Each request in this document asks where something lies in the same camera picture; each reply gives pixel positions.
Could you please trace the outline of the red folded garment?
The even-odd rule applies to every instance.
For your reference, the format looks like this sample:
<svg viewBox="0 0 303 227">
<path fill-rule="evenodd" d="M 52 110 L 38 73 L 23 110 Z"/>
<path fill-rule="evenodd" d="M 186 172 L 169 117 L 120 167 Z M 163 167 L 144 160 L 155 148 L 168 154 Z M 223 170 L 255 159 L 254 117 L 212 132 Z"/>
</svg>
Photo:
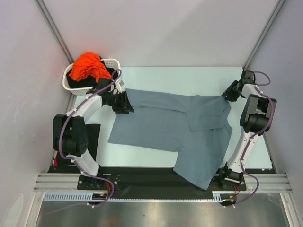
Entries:
<svg viewBox="0 0 303 227">
<path fill-rule="evenodd" d="M 57 161 L 57 157 L 58 157 L 58 152 L 55 152 L 54 158 L 53 158 L 53 166 L 57 167 L 58 166 L 58 161 Z"/>
</svg>

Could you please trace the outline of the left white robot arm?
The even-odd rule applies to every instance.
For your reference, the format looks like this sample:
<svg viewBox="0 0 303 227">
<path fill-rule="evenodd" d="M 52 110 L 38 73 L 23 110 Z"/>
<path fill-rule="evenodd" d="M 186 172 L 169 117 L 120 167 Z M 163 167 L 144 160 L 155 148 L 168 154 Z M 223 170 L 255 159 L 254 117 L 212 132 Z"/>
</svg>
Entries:
<svg viewBox="0 0 303 227">
<path fill-rule="evenodd" d="M 90 89 L 85 98 L 65 114 L 53 119 L 53 148 L 60 156 L 74 163 L 80 172 L 89 176 L 88 183 L 94 189 L 101 188 L 105 178 L 100 175 L 99 164 L 89 152 L 86 121 L 100 108 L 110 106 L 114 113 L 133 113 L 127 92 L 122 90 L 120 79 L 102 79 Z"/>
</svg>

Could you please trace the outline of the folded black t-shirt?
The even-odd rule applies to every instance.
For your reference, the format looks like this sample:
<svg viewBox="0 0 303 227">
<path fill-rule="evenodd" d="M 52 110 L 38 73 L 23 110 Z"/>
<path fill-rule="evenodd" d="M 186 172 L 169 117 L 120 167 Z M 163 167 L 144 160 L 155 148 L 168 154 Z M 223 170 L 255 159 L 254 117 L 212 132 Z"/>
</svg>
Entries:
<svg viewBox="0 0 303 227">
<path fill-rule="evenodd" d="M 100 134 L 101 125 L 100 124 L 87 124 L 86 130 L 88 135 L 88 151 L 91 154 L 92 158 L 96 160 L 97 157 L 97 148 L 98 148 L 98 139 Z M 63 166 L 72 166 L 70 160 L 63 159 L 58 152 L 58 167 Z"/>
</svg>

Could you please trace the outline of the aluminium front rail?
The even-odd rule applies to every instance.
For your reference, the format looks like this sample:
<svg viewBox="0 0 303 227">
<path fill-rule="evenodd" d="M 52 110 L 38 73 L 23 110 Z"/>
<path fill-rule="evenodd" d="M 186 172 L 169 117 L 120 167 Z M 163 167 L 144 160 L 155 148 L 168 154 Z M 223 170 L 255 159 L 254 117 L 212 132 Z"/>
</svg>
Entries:
<svg viewBox="0 0 303 227">
<path fill-rule="evenodd" d="M 74 192 L 77 190 L 80 174 L 41 173 L 38 175 L 35 191 Z M 286 174 L 254 174 L 244 176 L 248 192 L 252 192 L 259 181 L 258 193 L 291 193 L 292 189 Z"/>
</svg>

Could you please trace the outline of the left aluminium corner post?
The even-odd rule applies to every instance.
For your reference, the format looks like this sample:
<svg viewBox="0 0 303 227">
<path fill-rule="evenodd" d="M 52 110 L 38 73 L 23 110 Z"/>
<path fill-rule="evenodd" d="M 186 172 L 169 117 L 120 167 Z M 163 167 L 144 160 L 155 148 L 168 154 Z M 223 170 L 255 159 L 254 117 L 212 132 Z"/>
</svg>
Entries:
<svg viewBox="0 0 303 227">
<path fill-rule="evenodd" d="M 56 42 L 58 43 L 61 51 L 63 52 L 65 58 L 67 59 L 67 61 L 69 63 L 73 63 L 74 59 L 49 11 L 49 9 L 47 8 L 47 5 L 45 4 L 45 2 L 43 0 L 34 0 L 35 4 L 37 5 L 42 17 L 44 18 L 46 24 L 48 25 L 51 33 L 53 34 Z"/>
</svg>

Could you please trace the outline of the white plastic laundry basket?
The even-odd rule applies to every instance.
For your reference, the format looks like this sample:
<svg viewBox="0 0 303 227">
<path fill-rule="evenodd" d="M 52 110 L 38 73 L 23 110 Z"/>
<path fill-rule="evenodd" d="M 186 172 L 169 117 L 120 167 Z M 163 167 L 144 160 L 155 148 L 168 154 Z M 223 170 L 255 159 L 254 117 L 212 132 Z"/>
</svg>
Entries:
<svg viewBox="0 0 303 227">
<path fill-rule="evenodd" d="M 117 59 L 113 58 L 107 58 L 107 59 L 102 59 L 101 60 L 106 67 L 113 68 L 113 69 L 121 69 L 120 62 Z M 73 63 L 68 65 L 67 68 L 65 69 L 63 73 L 63 78 L 62 78 L 62 86 L 64 89 L 70 91 L 72 94 L 76 96 L 82 96 L 85 95 L 92 87 L 80 87 L 80 88 L 71 88 L 68 80 L 67 80 L 67 73 L 72 70 Z"/>
</svg>

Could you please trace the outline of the orange t-shirt in basket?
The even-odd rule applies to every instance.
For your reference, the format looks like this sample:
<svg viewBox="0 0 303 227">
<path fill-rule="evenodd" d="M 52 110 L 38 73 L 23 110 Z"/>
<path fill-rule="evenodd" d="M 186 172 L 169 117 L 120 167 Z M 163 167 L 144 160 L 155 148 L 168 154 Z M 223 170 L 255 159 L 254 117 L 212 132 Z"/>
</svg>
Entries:
<svg viewBox="0 0 303 227">
<path fill-rule="evenodd" d="M 101 62 L 98 54 L 86 52 L 82 54 L 72 65 L 70 77 L 72 80 L 79 82 L 92 76 L 95 82 L 100 79 L 111 79 L 111 74 L 107 71 L 105 65 Z"/>
</svg>

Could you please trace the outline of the aluminium corner post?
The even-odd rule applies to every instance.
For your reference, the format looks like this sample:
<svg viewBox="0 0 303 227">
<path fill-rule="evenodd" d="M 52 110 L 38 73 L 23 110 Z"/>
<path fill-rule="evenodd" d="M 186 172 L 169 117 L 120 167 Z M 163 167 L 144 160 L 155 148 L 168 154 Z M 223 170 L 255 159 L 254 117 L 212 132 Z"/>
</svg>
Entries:
<svg viewBox="0 0 303 227">
<path fill-rule="evenodd" d="M 48 25 L 51 33 L 53 34 L 56 42 L 58 43 L 61 51 L 63 52 L 65 58 L 67 59 L 67 61 L 69 63 L 73 63 L 74 59 L 49 11 L 49 9 L 47 8 L 47 5 L 45 4 L 45 2 L 43 0 L 34 0 L 35 4 L 37 5 L 42 17 L 44 18 L 46 24 Z"/>
<path fill-rule="evenodd" d="M 253 49 L 251 50 L 248 58 L 246 59 L 242 69 L 247 70 L 249 69 L 250 65 L 254 61 L 255 57 L 257 56 L 258 52 L 260 51 L 265 39 L 267 38 L 270 30 L 272 29 L 274 23 L 276 22 L 277 18 L 279 17 L 280 13 L 282 12 L 287 0 L 278 0 L 272 13 L 269 16 L 260 36 L 258 37 Z"/>
</svg>

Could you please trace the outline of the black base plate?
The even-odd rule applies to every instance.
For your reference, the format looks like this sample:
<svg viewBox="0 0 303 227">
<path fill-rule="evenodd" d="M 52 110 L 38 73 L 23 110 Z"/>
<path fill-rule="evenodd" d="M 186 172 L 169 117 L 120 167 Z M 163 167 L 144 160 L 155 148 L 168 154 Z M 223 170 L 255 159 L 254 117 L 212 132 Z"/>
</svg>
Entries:
<svg viewBox="0 0 303 227">
<path fill-rule="evenodd" d="M 107 189 L 106 183 L 101 180 L 79 176 L 80 171 L 75 166 L 51 166 L 47 173 L 63 176 L 78 174 L 75 181 L 79 191 Z M 234 189 L 226 184 L 223 186 L 223 183 L 218 186 L 218 174 L 212 178 L 207 190 L 200 189 L 176 174 L 172 168 L 103 167 L 98 176 L 114 184 L 112 199 L 202 200 L 211 199 L 213 191 L 224 191 L 224 188 L 233 192 Z"/>
</svg>

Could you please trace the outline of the grey-blue t-shirt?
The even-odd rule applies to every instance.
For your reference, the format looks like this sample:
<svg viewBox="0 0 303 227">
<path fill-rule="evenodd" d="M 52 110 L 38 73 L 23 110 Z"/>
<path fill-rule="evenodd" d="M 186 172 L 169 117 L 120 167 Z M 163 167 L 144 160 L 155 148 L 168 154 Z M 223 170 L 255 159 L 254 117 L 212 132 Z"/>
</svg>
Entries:
<svg viewBox="0 0 303 227">
<path fill-rule="evenodd" d="M 177 152 L 174 172 L 206 190 L 232 135 L 229 102 L 134 89 L 127 94 L 134 112 L 116 116 L 109 143 Z"/>
</svg>

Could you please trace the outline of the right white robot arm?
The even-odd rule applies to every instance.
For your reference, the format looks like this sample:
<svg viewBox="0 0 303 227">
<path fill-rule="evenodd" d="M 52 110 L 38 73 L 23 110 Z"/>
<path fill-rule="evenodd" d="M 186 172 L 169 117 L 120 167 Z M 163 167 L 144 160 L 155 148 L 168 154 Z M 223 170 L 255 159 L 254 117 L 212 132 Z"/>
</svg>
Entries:
<svg viewBox="0 0 303 227">
<path fill-rule="evenodd" d="M 246 99 L 240 117 L 239 141 L 232 156 L 219 172 L 217 182 L 223 190 L 241 185 L 246 174 L 246 163 L 254 145 L 272 125 L 277 100 L 261 91 L 260 87 L 269 85 L 271 80 L 266 73 L 261 71 L 259 73 L 268 79 L 268 83 L 257 84 L 257 72 L 244 70 L 240 80 L 233 81 L 223 93 L 223 97 L 228 101 L 235 102 L 240 97 Z"/>
</svg>

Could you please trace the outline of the right aluminium corner post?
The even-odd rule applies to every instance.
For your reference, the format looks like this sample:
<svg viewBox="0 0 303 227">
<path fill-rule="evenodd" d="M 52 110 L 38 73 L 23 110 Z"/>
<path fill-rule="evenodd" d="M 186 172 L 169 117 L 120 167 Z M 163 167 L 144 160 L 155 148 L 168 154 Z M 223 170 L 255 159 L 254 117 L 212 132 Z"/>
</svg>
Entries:
<svg viewBox="0 0 303 227">
<path fill-rule="evenodd" d="M 276 22 L 277 18 L 279 17 L 280 13 L 282 12 L 287 0 L 278 0 L 272 13 L 269 16 L 260 36 L 258 37 L 253 49 L 251 50 L 248 58 L 246 59 L 242 69 L 247 70 L 249 69 L 250 65 L 254 61 L 255 57 L 257 56 L 258 52 L 260 51 L 265 39 L 267 38 L 270 30 L 272 29 L 274 23 Z"/>
</svg>

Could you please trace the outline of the black garment in basket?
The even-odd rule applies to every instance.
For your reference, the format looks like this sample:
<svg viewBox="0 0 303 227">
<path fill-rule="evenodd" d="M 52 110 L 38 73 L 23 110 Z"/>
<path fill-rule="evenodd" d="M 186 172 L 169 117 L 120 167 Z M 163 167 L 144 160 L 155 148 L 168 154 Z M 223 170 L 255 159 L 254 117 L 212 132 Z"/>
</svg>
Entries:
<svg viewBox="0 0 303 227">
<path fill-rule="evenodd" d="M 115 69 L 106 67 L 106 70 L 110 75 L 112 75 L 112 73 L 114 72 Z M 68 80 L 68 83 L 71 88 L 93 87 L 97 84 L 95 78 L 91 75 L 87 76 L 85 79 L 82 79 L 80 81 L 75 81 L 70 76 L 71 72 L 72 72 L 72 70 L 67 73 L 67 80 Z"/>
</svg>

